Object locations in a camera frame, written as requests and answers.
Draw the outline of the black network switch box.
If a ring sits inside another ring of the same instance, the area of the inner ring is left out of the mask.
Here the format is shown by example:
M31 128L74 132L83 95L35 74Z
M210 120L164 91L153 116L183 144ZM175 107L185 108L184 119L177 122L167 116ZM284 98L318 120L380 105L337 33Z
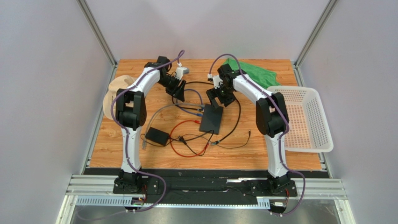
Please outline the black network switch box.
M218 135L220 133L223 110L224 107L222 106L213 109L210 104L205 104L199 131L203 133L214 131L214 134Z

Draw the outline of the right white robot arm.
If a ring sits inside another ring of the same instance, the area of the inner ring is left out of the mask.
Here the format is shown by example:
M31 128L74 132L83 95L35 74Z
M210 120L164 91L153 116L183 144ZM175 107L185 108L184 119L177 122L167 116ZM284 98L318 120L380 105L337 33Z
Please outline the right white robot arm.
M213 109L219 104L230 105L236 100L234 92L240 92L256 106L256 126L264 135L268 154L267 189L273 194L283 191L290 183L285 164L285 135L289 130L289 118L284 97L272 93L252 80L241 70L232 70L225 64L218 74L208 74L213 88L206 91Z

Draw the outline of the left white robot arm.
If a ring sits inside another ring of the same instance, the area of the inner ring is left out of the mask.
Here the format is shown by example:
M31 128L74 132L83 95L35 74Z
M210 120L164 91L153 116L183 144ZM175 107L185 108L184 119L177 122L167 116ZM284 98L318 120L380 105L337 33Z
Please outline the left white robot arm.
M145 64L143 72L129 87L117 91L116 99L112 102L115 112L112 118L121 127L123 134L123 161L116 187L138 191L142 188L142 171L139 158L140 135L147 118L145 97L149 90L159 83L165 87L170 96L184 101L186 81L183 76L189 73L187 67L178 63L175 74L168 72L172 62L165 56L159 56L156 62Z

